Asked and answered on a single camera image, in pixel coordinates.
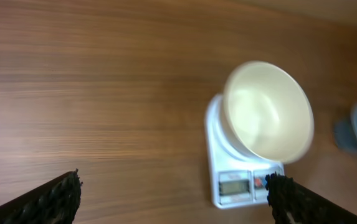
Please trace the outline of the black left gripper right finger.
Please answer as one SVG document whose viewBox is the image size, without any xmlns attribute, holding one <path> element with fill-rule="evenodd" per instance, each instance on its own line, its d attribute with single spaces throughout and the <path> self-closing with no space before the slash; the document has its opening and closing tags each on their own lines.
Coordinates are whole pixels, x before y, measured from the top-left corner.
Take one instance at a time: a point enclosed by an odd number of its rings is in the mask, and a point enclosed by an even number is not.
<svg viewBox="0 0 357 224">
<path fill-rule="evenodd" d="M 357 224 L 351 213 L 292 178 L 277 173 L 265 177 L 267 201 L 275 224 Z"/>
</svg>

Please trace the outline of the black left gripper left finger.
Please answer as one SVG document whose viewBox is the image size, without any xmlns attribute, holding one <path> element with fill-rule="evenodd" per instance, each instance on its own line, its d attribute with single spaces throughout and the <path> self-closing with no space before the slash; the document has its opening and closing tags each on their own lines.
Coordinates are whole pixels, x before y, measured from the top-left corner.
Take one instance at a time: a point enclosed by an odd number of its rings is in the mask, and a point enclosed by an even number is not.
<svg viewBox="0 0 357 224">
<path fill-rule="evenodd" d="M 80 206 L 78 171 L 59 177 L 0 206 L 0 223 L 72 223 Z"/>
</svg>

